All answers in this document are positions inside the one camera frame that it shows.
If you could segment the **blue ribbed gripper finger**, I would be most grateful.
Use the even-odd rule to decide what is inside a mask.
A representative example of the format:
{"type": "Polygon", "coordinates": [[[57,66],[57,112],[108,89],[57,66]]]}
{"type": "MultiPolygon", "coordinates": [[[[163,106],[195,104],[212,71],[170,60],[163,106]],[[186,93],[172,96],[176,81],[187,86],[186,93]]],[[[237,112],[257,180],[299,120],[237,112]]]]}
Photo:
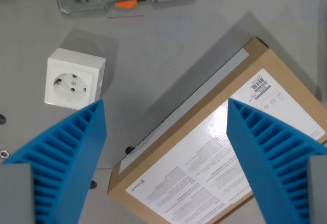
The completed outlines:
{"type": "Polygon", "coordinates": [[[36,223],[77,223],[107,137],[103,100],[78,110],[3,164],[32,170],[36,223]]]}
{"type": "Polygon", "coordinates": [[[326,147],[291,125],[228,99],[227,136],[266,223],[310,223],[307,165],[326,147]]]}

